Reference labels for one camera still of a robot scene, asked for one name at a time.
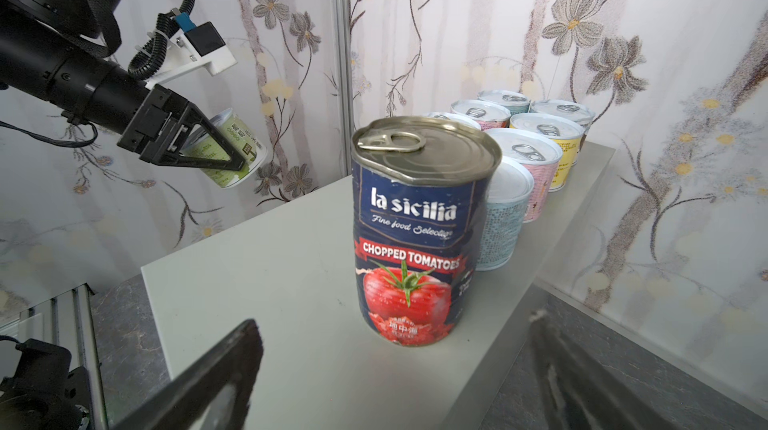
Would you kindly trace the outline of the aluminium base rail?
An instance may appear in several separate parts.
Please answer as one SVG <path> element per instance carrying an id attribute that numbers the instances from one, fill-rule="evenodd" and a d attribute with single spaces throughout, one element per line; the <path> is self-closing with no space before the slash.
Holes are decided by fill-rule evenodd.
<path id="1" fill-rule="evenodd" d="M 86 284 L 1 320 L 1 427 L 107 429 Z"/>

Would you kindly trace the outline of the green label can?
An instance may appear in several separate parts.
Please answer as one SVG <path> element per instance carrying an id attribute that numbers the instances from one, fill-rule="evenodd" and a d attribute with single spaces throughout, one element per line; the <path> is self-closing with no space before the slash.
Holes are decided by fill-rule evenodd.
<path id="1" fill-rule="evenodd" d="M 229 108 L 211 119 L 211 123 L 237 149 L 245 159 L 245 165 L 239 171 L 202 170 L 220 188 L 228 189 L 243 182 L 252 175 L 270 156 L 270 151 L 256 138 L 245 122 Z M 182 154 L 193 157 L 226 159 L 224 151 L 213 138 L 204 134 L 201 128 L 195 130 Z"/>

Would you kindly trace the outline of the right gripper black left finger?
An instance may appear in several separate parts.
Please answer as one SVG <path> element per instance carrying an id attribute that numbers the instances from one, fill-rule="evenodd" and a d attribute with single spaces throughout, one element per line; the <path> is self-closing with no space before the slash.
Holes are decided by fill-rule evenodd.
<path id="1" fill-rule="evenodd" d="M 242 429 L 263 354 L 257 323 L 246 319 L 117 427 Z"/>

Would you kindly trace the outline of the yellow label can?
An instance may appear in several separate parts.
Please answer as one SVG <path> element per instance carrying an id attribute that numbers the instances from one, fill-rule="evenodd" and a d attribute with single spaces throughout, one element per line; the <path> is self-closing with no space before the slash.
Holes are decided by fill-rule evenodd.
<path id="1" fill-rule="evenodd" d="M 564 117 L 543 113 L 521 113 L 511 117 L 513 129 L 524 130 L 551 143 L 560 156 L 549 192 L 557 192 L 567 183 L 571 168 L 576 161 L 585 130 Z"/>

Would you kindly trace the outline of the pink can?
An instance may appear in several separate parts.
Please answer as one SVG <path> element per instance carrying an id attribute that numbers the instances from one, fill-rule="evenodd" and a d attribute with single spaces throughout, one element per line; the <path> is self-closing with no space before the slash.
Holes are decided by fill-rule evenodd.
<path id="1" fill-rule="evenodd" d="M 535 221 L 543 211 L 560 156 L 553 144 L 542 137 L 513 128 L 485 131 L 500 146 L 504 156 L 527 169 L 534 180 L 524 223 Z"/>
<path id="2" fill-rule="evenodd" d="M 463 114 L 456 114 L 452 112 L 430 112 L 427 114 L 427 117 L 447 120 L 457 124 L 465 125 L 472 129 L 481 130 L 481 126 L 476 120 Z"/>
<path id="3" fill-rule="evenodd" d="M 511 118 L 506 107 L 479 99 L 457 100 L 451 104 L 450 109 L 452 113 L 472 119 L 482 130 L 507 128 Z"/>

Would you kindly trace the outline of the teal coconut can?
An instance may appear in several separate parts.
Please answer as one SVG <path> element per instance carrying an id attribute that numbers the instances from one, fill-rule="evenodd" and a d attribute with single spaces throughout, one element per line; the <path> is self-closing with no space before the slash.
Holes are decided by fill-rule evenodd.
<path id="1" fill-rule="evenodd" d="M 528 113 L 531 104 L 531 100 L 522 93 L 502 89 L 480 91 L 478 99 L 501 105 L 511 115 Z"/>
<path id="2" fill-rule="evenodd" d="M 560 99 L 534 101 L 530 106 L 530 112 L 565 118 L 580 125 L 584 130 L 580 147 L 583 147 L 588 131 L 596 118 L 596 114 L 586 105 Z"/>

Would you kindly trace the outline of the grey metal cabinet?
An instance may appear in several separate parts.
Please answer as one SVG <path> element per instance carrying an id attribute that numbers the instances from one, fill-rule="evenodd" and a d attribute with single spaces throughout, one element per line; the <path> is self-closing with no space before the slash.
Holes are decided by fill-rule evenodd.
<path id="1" fill-rule="evenodd" d="M 584 145 L 512 259 L 474 276 L 455 330 L 425 347 L 390 343 L 362 318 L 349 179 L 150 263 L 142 275 L 169 373 L 254 319 L 264 357 L 250 429 L 475 429 L 544 302 L 535 275 L 566 254 L 613 154 Z"/>

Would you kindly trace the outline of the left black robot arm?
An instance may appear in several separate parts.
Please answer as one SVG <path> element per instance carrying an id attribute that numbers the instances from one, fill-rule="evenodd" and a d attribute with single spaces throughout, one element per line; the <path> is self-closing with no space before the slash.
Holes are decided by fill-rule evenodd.
<path id="1" fill-rule="evenodd" d="M 156 166 L 239 171 L 246 161 L 224 131 L 168 82 L 234 56 L 195 0 L 159 14 L 127 67 L 113 61 L 121 0 L 1 0 L 1 85 L 58 107 L 75 126 L 116 133 L 119 146 Z"/>

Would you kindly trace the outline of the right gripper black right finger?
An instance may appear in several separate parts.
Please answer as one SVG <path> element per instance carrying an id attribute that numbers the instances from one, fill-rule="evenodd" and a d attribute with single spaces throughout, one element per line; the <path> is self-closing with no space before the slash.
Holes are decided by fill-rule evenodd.
<path id="1" fill-rule="evenodd" d="M 529 317 L 534 372 L 550 429 L 670 429 L 672 424 L 550 323 Z"/>

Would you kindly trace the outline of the dark tin can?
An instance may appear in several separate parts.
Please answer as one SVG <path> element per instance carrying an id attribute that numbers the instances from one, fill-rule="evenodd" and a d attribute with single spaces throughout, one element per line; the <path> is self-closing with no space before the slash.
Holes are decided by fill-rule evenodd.
<path id="1" fill-rule="evenodd" d="M 481 130 L 420 116 L 375 120 L 352 150 L 362 316 L 394 344 L 436 343 L 463 313 L 502 151 Z"/>

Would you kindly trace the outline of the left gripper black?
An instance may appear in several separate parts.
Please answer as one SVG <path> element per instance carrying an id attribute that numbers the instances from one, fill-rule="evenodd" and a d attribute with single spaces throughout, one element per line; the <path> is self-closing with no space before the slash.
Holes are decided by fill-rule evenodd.
<path id="1" fill-rule="evenodd" d="M 226 159 L 182 154 L 195 127 L 213 138 Z M 245 159 L 207 117 L 191 113 L 188 99 L 160 85 L 149 92 L 117 145 L 153 165 L 226 171 L 239 171 L 245 165 Z"/>

